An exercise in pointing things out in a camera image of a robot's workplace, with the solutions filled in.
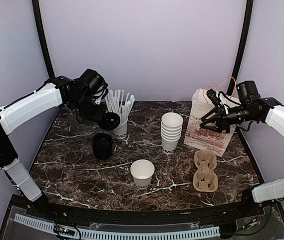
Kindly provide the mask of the printed paper takeout bag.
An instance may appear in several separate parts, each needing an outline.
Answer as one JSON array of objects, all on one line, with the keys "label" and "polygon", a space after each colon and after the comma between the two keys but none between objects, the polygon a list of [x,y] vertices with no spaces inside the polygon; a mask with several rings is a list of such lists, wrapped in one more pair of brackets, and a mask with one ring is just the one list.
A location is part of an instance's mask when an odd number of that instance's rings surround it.
[{"label": "printed paper takeout bag", "polygon": [[192,107],[184,137],[184,144],[199,150],[210,151],[222,157],[231,141],[236,126],[230,126],[229,133],[218,133],[200,127],[202,123],[201,118],[215,107],[206,95],[209,89],[214,89],[217,92],[221,90],[221,86],[214,87],[209,85],[204,89],[199,88],[192,96]]}]

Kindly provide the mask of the stack of black cup lids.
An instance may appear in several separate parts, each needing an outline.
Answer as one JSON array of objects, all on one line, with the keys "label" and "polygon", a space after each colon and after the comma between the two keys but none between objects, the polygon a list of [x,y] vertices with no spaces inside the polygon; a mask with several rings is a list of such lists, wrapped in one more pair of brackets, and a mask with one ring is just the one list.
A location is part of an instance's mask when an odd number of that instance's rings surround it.
[{"label": "stack of black cup lids", "polygon": [[92,139],[94,156],[98,160],[107,160],[113,153],[113,138],[106,133],[98,133]]}]

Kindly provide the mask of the stack of white paper cups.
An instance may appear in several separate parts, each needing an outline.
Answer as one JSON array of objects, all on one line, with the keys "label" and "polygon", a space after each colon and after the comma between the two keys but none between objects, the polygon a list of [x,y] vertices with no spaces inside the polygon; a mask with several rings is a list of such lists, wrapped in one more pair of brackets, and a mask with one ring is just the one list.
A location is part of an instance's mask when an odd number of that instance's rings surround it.
[{"label": "stack of white paper cups", "polygon": [[175,152],[182,134],[183,118],[175,112],[168,112],[161,117],[161,147],[162,152],[170,155]]}]

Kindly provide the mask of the single white paper cup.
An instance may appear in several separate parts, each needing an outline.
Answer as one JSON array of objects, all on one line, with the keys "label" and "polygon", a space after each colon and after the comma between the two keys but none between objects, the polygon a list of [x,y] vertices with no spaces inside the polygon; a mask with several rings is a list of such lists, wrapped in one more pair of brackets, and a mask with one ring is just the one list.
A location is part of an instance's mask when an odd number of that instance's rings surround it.
[{"label": "single white paper cup", "polygon": [[146,159],[136,160],[130,167],[130,173],[139,189],[145,189],[149,186],[154,172],[154,165]]}]

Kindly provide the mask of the single black cup lid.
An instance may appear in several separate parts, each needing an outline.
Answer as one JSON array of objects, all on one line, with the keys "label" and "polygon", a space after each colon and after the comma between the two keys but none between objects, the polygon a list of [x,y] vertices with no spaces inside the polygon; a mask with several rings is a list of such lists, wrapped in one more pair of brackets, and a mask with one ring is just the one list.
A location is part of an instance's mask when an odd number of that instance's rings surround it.
[{"label": "single black cup lid", "polygon": [[111,131],[120,125],[120,116],[114,112],[107,112],[103,115],[98,125],[105,131]]}]

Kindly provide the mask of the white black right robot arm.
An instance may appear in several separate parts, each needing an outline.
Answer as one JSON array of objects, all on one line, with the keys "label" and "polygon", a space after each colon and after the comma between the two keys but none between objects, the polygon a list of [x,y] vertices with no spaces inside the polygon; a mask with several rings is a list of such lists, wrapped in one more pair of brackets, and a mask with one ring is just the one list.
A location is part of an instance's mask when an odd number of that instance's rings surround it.
[{"label": "white black right robot arm", "polygon": [[[221,91],[209,89],[204,98],[213,107],[201,118],[200,127],[218,133],[229,133],[232,126],[246,124],[242,128],[248,144],[256,157],[274,157],[275,166],[284,169],[284,104],[274,97],[262,97],[258,93],[244,93],[235,101]],[[266,164],[257,161],[266,182],[253,187],[249,195],[237,205],[237,213],[247,217],[256,204],[284,200],[284,172],[277,169],[276,176]]]}]

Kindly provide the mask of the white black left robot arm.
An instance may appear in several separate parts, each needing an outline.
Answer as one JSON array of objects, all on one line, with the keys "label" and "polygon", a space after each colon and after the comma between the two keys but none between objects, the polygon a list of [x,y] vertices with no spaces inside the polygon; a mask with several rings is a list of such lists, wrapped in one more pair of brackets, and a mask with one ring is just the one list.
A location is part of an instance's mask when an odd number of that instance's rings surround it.
[{"label": "white black left robot arm", "polygon": [[79,118],[99,122],[105,113],[101,100],[107,95],[107,87],[104,78],[95,71],[76,79],[59,76],[48,79],[39,89],[0,107],[0,169],[33,203],[32,208],[40,217],[48,218],[52,214],[52,206],[43,200],[42,190],[19,160],[9,135],[29,120],[61,105],[75,110]]}]

